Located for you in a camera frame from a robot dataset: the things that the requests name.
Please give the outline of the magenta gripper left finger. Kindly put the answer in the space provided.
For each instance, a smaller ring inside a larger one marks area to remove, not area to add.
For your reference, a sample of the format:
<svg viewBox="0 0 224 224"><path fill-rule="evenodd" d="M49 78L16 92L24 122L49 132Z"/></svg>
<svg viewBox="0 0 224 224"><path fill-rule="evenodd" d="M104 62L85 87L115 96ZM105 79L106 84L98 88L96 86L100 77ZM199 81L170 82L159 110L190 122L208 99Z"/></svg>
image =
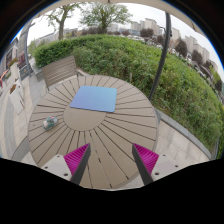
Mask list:
<svg viewBox="0 0 224 224"><path fill-rule="evenodd" d="M83 145L72 152L55 155L42 169L79 185L91 154L90 144Z"/></svg>

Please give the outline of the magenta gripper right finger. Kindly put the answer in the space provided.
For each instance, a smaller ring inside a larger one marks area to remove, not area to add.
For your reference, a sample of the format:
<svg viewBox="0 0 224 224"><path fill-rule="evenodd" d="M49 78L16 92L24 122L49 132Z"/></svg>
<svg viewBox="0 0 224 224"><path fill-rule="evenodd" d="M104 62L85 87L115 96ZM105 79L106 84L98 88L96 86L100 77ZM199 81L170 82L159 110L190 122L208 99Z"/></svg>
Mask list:
<svg viewBox="0 0 224 224"><path fill-rule="evenodd" d="M180 165L168 155L159 155L136 143L132 144L132 154L145 185L180 169Z"/></svg>

